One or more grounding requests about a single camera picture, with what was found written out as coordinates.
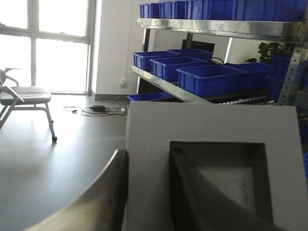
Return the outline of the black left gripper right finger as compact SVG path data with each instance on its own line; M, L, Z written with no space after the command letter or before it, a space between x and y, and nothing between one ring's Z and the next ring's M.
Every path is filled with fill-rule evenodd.
M170 209L176 231L280 231L225 196L181 148L169 152Z

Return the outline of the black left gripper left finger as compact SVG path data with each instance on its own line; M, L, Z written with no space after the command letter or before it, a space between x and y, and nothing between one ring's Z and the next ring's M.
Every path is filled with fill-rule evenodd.
M128 153L115 150L93 184L30 231L120 231L128 194Z

